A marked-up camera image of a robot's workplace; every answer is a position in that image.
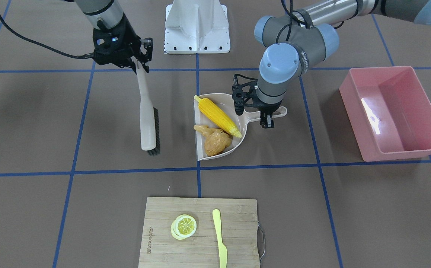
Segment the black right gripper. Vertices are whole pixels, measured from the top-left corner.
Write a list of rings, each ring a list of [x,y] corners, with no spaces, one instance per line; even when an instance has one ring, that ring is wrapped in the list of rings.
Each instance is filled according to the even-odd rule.
[[[150,68],[147,65],[152,60],[153,38],[141,39],[128,21],[122,17],[121,21],[113,28],[107,29],[103,21],[97,22],[102,29],[93,29],[94,52],[93,60],[100,66],[114,64],[119,68],[129,67],[133,72],[137,71],[137,64],[132,57],[141,63],[146,73]]]

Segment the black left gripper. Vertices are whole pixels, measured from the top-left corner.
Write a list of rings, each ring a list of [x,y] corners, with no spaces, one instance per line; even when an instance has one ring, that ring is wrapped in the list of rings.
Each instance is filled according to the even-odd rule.
[[[247,83],[238,83],[238,77],[249,80]],[[262,128],[274,128],[272,113],[280,104],[278,102],[269,104],[258,97],[258,79],[246,77],[241,74],[234,74],[232,86],[232,99],[236,115],[241,116],[245,107],[257,108],[260,111],[260,125]]]

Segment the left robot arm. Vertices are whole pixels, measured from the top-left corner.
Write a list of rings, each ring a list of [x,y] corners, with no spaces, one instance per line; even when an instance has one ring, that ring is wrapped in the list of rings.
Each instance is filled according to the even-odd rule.
[[[281,4],[284,16],[264,16],[254,28],[256,40],[265,46],[258,78],[240,84],[235,74],[232,87],[236,115],[241,116],[246,107],[256,108],[263,128],[274,127],[274,112],[290,81],[337,51],[336,27],[346,20],[379,14],[431,25],[431,0],[323,0],[305,9],[293,9],[292,0]]]

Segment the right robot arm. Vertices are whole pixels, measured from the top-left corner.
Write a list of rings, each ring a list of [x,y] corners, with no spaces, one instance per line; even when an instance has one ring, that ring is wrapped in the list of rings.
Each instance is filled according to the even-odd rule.
[[[78,7],[93,26],[93,60],[100,66],[113,64],[119,68],[137,65],[150,71],[153,39],[141,39],[134,31],[117,0],[77,0]]]

